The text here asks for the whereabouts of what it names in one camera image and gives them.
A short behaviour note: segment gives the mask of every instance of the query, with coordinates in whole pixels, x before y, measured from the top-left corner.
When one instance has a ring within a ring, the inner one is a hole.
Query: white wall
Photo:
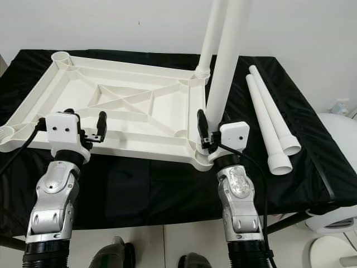
[[[199,53],[212,0],[0,1],[0,53],[116,49]],[[317,111],[357,106],[357,1],[255,0],[242,54],[276,56]]]

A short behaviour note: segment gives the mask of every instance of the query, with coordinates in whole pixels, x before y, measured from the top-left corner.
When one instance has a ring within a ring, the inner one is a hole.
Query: white round object
[[[319,113],[318,116],[357,173],[357,121],[333,113]]]
[[[344,268],[340,258],[357,255],[357,252],[342,239],[334,236],[323,236],[317,239],[310,248],[311,268]]]

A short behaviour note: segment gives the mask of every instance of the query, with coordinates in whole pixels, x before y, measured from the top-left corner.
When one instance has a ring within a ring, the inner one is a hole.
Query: black cloth
[[[51,64],[50,50],[21,50],[0,78],[0,125],[6,123]],[[199,56],[108,50],[69,51],[73,56],[194,70]],[[255,64],[285,118],[302,144],[291,157],[293,172],[272,175],[245,81]],[[331,209],[357,204],[357,175],[307,100],[279,62],[272,57],[241,56],[235,71],[224,121],[250,125],[244,151],[266,172],[270,214]],[[0,153],[0,167],[13,154]],[[35,201],[35,185],[52,157],[49,151],[27,149],[0,181],[0,233],[24,234]],[[249,162],[255,205],[262,213],[261,176]],[[79,181],[75,228],[114,228],[170,224],[221,217],[215,168],[197,171],[190,164],[92,155]]]

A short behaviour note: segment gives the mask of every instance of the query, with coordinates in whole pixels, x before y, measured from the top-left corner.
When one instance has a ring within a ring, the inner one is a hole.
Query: vertical white pipe
[[[226,11],[226,0],[213,0],[210,18],[207,24],[205,40],[203,42],[200,61],[196,68],[195,75],[198,78],[210,77],[210,64],[213,53],[213,46],[216,38],[220,35],[220,19],[224,17]]]
[[[262,96],[260,96],[257,84],[251,74],[246,76],[250,96],[252,97],[255,113],[258,118],[260,131],[268,152],[269,170],[274,175],[288,174],[292,166],[283,149],[281,148],[277,134],[275,133],[272,121],[264,105]]]
[[[222,37],[207,101],[206,117],[209,130],[216,131],[222,120],[232,84],[243,34],[247,28],[252,0],[228,0]]]
[[[269,117],[273,123],[284,153],[286,155],[297,154],[301,149],[301,145],[297,141],[296,137],[291,134],[257,67],[252,65],[249,67],[249,71],[254,76],[254,80],[258,86],[259,92],[269,113]]]
[[[343,267],[356,267],[357,266],[357,256],[340,258],[340,263]]]

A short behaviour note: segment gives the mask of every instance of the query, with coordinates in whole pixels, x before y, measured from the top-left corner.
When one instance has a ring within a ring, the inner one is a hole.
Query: tapered pipe end
[[[292,165],[284,153],[269,155],[268,157],[269,170],[273,175],[285,175],[292,171]]]
[[[295,155],[301,150],[301,145],[293,135],[281,137],[279,139],[281,148],[286,155]]]

